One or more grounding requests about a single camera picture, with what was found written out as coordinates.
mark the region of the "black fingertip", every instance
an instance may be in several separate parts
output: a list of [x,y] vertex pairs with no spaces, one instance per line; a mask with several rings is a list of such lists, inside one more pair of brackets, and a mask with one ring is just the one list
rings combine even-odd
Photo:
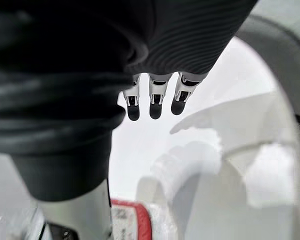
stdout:
[[131,121],[137,121],[140,117],[139,105],[137,106],[128,106],[127,107],[128,117]]
[[175,98],[173,98],[172,104],[171,104],[171,112],[174,115],[180,115],[184,109],[185,109],[186,103],[184,101],[177,101]]
[[150,113],[150,117],[152,119],[158,119],[161,116],[161,112],[162,112],[162,105],[161,104],[150,104],[150,109],[149,109],[149,113]]

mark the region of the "red trim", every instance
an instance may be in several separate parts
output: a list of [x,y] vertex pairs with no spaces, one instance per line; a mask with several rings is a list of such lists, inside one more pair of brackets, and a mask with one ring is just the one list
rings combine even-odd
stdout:
[[137,202],[111,199],[113,205],[133,207],[136,210],[138,222],[138,240],[152,240],[152,228],[147,209]]

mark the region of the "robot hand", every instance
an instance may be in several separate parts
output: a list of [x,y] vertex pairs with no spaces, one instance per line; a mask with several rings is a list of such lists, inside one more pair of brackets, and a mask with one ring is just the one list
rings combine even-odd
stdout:
[[[186,102],[193,94],[196,87],[206,78],[208,73],[193,74],[188,72],[179,72],[179,77],[175,87],[174,98],[171,104],[171,112],[174,115],[180,115],[185,109]],[[150,109],[149,114],[152,119],[158,119],[161,116],[162,104],[166,95],[169,79],[172,73],[169,74],[153,74],[149,75],[149,97]],[[123,91],[123,96],[127,105],[128,117],[132,121],[136,121],[140,117],[139,96],[140,96],[140,76],[133,76],[133,87]]]

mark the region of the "red and white object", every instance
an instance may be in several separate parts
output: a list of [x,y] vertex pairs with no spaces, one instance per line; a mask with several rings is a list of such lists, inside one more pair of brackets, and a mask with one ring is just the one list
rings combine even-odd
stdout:
[[152,240],[147,209],[137,202],[111,200],[114,240]]

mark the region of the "white container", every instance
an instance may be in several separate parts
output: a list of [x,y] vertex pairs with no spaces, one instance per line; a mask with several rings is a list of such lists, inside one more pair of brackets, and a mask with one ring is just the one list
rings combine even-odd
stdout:
[[111,197],[166,208],[178,237],[159,239],[299,240],[300,141],[268,66],[234,38],[175,116],[177,77],[153,120],[141,76],[140,118],[113,132]]

